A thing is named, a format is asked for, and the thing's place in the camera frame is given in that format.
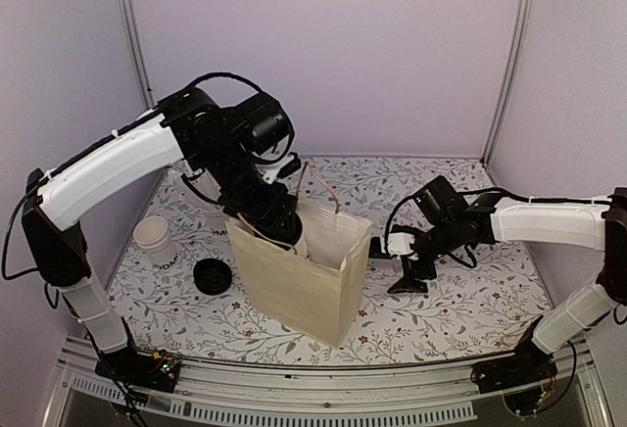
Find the stack of white paper cups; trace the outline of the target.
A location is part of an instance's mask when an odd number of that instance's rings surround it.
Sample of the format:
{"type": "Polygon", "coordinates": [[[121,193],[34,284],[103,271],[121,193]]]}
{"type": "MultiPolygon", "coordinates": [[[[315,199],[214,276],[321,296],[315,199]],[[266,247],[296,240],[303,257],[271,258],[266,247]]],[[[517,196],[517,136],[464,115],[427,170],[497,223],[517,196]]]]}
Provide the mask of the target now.
{"type": "Polygon", "coordinates": [[[132,233],[139,249],[158,270],[173,268],[178,261],[169,224],[161,216],[151,215],[137,223],[132,233]]]}

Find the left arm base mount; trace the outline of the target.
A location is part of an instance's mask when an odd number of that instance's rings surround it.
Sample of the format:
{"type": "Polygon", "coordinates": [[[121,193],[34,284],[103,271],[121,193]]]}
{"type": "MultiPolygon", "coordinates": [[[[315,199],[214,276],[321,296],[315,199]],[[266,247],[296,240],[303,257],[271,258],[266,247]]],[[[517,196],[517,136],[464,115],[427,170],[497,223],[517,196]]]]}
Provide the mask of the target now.
{"type": "Polygon", "coordinates": [[[137,351],[133,342],[105,354],[92,341],[98,357],[95,372],[124,386],[173,393],[180,372],[180,359],[165,350],[149,355],[137,351]]]}

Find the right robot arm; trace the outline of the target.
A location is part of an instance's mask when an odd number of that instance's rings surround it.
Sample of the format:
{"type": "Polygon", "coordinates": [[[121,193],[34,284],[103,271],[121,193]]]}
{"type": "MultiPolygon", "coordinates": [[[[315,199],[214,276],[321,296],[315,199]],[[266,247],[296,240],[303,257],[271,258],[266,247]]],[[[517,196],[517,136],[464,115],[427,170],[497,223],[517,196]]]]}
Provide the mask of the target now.
{"type": "Polygon", "coordinates": [[[531,242],[568,245],[603,253],[603,268],[592,282],[536,319],[517,343],[506,375],[526,384],[564,343],[590,329],[626,303],[626,190],[608,196],[522,197],[500,187],[459,192],[439,175],[401,201],[418,206],[430,223],[421,231],[386,223],[379,239],[386,258],[403,263],[391,293],[420,293],[436,275],[435,263],[463,248],[531,242]]]}

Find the beige paper takeout bag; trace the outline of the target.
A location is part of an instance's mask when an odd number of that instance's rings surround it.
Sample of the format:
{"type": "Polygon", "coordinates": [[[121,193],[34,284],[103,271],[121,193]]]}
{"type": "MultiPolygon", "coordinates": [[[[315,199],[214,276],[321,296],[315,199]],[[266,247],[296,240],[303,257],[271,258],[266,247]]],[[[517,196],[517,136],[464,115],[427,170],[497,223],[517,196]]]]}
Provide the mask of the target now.
{"type": "Polygon", "coordinates": [[[341,210],[334,189],[309,165],[329,193],[329,209],[296,195],[310,257],[258,237],[242,216],[225,224],[239,273],[254,309],[322,344],[342,345],[361,307],[372,222],[341,210]]]}

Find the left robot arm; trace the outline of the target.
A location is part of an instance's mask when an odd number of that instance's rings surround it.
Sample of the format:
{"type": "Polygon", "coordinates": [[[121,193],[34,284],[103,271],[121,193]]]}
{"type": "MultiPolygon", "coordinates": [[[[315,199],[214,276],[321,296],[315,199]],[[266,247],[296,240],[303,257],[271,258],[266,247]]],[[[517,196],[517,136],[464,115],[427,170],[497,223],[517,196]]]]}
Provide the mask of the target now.
{"type": "Polygon", "coordinates": [[[281,103],[259,85],[248,98],[222,106],[196,78],[59,166],[33,170],[7,226],[22,231],[34,271],[60,292],[101,359],[123,381],[135,382],[145,374],[146,356],[94,274],[83,219],[183,162],[217,184],[214,206],[279,247],[293,247],[302,224],[283,180],[300,164],[294,138],[281,103]]]}

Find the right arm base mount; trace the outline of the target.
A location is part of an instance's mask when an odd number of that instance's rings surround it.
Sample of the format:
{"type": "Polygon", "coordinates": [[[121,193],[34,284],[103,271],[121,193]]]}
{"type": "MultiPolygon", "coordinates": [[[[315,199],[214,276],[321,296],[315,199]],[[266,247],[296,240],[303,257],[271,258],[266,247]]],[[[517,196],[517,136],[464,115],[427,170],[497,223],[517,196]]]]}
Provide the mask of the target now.
{"type": "Polygon", "coordinates": [[[475,363],[470,380],[485,394],[548,380],[556,375],[553,356],[540,350],[531,335],[525,335],[512,355],[475,363]]]}

